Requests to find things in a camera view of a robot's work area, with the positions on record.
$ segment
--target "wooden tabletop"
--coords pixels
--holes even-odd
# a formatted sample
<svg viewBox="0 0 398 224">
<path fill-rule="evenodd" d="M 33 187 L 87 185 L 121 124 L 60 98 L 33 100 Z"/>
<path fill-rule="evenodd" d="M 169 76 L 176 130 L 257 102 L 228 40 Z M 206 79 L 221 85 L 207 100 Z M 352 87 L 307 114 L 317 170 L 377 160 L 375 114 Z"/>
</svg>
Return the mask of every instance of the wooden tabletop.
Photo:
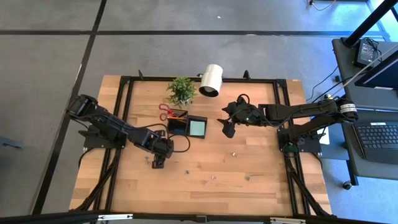
<svg viewBox="0 0 398 224">
<path fill-rule="evenodd" d="M 106 75 L 98 95 L 101 106 L 113 111 L 120 76 Z M 291 105 L 305 103 L 300 80 L 287 80 Z M 128 122 L 134 126 L 160 123 L 159 103 L 168 103 L 168 82 L 135 81 Z M 206 138 L 190 138 L 186 153 L 174 153 L 164 169 L 152 169 L 153 155 L 126 144 L 121 154 L 113 195 L 113 212 L 179 213 L 212 215 L 292 214 L 289 188 L 276 128 L 236 126 L 234 138 L 227 138 L 216 118 L 227 118 L 222 111 L 229 102 L 245 93 L 253 105 L 275 103 L 271 84 L 223 83 L 220 95 L 205 97 L 199 92 L 189 113 L 208 118 Z M 308 118 L 295 119 L 295 124 Z M 175 150 L 184 150 L 187 140 L 174 138 Z M 104 149 L 94 149 L 81 162 L 70 208 L 79 206 L 98 181 Z M 305 183 L 327 212 L 330 204 L 319 161 L 301 153 Z M 295 188 L 302 211 L 299 189 Z M 101 208 L 104 207 L 106 190 Z"/>
</svg>

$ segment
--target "caster wheel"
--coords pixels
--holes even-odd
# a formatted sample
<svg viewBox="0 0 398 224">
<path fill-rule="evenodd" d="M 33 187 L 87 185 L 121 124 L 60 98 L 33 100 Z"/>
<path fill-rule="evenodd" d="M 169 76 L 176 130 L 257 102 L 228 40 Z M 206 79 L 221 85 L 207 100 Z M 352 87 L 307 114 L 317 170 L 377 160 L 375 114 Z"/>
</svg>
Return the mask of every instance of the caster wheel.
<svg viewBox="0 0 398 224">
<path fill-rule="evenodd" d="M 346 181 L 346 182 L 343 183 L 343 188 L 346 189 L 346 190 L 351 189 L 352 186 L 353 185 L 351 184 L 351 181 Z"/>
</svg>

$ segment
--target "gray carpet floor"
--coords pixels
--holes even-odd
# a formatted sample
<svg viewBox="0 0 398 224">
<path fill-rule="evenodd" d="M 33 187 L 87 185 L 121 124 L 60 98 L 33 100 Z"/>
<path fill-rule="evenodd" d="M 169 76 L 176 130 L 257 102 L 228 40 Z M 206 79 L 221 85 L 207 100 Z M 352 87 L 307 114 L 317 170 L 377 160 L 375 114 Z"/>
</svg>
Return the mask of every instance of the gray carpet floor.
<svg viewBox="0 0 398 224">
<path fill-rule="evenodd" d="M 2 0 L 0 30 L 91 30 L 100 2 Z M 318 1 L 317 6 L 329 3 Z M 99 30 L 352 31 L 369 14 L 364 2 L 341 1 L 316 11 L 307 0 L 113 0 L 106 4 Z M 391 12 L 381 22 L 391 40 L 398 41 L 398 23 Z M 309 97 L 312 87 L 336 67 L 333 38 L 339 37 L 97 36 L 80 93 L 98 95 L 103 75 L 137 75 L 140 69 L 147 76 L 193 77 L 217 63 L 226 77 L 241 77 L 247 69 L 254 78 L 301 79 Z M 31 210 L 87 42 L 86 35 L 0 35 L 0 136 L 25 145 L 0 148 L 0 217 Z M 332 85 L 328 79 L 315 95 Z M 68 209 L 83 145 L 79 129 L 70 124 L 45 213 Z M 398 181 L 359 178 L 360 185 L 346 191 L 341 188 L 349 179 L 345 161 L 324 160 L 323 171 L 335 215 L 398 222 Z"/>
</svg>

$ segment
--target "green plant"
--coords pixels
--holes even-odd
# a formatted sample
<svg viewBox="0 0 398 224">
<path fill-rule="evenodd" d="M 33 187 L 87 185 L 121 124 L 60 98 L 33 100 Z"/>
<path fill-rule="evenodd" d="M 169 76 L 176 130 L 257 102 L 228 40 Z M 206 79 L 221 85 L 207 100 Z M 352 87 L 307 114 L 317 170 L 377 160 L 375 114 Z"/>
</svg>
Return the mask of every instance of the green plant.
<svg viewBox="0 0 398 224">
<path fill-rule="evenodd" d="M 170 103 L 181 108 L 181 105 L 189 105 L 192 103 L 192 98 L 195 96 L 195 86 L 193 81 L 187 77 L 178 77 L 169 84 L 167 90 L 171 90 L 173 95 L 170 95 Z"/>
</svg>

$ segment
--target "keyboard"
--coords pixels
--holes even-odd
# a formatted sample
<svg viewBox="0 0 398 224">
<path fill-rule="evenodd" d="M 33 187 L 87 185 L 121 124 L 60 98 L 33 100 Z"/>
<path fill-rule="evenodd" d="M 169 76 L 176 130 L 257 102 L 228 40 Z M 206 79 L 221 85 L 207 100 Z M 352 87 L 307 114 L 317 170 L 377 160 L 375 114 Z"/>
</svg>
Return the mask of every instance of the keyboard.
<svg viewBox="0 0 398 224">
<path fill-rule="evenodd" d="M 354 130 L 365 159 L 398 164 L 398 122 L 360 122 Z"/>
</svg>

